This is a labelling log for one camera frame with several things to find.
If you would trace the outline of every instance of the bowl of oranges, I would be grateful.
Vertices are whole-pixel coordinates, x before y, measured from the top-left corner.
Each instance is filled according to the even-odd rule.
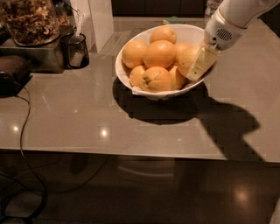
[[[134,95],[152,100],[182,95],[204,80],[186,78],[203,38],[203,29],[188,24],[160,25],[141,32],[118,53],[116,75]]]

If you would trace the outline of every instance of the cabinet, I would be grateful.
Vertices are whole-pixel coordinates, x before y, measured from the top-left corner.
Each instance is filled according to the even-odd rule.
[[[204,16],[207,0],[111,0],[115,17]]]

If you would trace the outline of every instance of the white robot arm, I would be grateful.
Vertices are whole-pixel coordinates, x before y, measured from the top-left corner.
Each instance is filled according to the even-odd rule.
[[[226,50],[255,19],[278,4],[280,0],[224,0],[206,26],[204,41]]]

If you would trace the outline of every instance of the dark floor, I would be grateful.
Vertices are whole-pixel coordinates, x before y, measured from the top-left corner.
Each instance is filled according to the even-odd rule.
[[[2,218],[28,217],[38,210],[31,219],[34,224],[280,223],[280,164],[73,153],[25,155],[44,180],[48,197],[35,194],[44,195],[44,188],[18,152],[0,152],[0,173],[5,175],[0,177]]]

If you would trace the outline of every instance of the black cup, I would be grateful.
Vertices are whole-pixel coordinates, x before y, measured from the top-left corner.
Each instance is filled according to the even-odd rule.
[[[81,33],[79,41],[70,42],[70,38],[73,35],[74,33],[70,33],[60,38],[60,43],[63,52],[64,68],[83,68],[89,63],[86,36]]]

